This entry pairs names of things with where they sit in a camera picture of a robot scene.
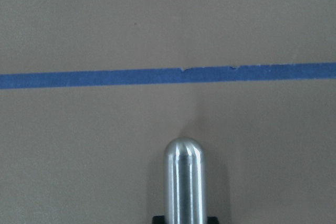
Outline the steel muddler black tip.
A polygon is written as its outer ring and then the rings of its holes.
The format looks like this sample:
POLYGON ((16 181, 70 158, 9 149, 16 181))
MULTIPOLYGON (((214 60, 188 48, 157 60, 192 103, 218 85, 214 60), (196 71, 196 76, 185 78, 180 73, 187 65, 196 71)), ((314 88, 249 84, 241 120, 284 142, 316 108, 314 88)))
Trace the steel muddler black tip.
POLYGON ((166 223, 207 223, 205 157, 192 138, 172 140, 164 152, 166 223))

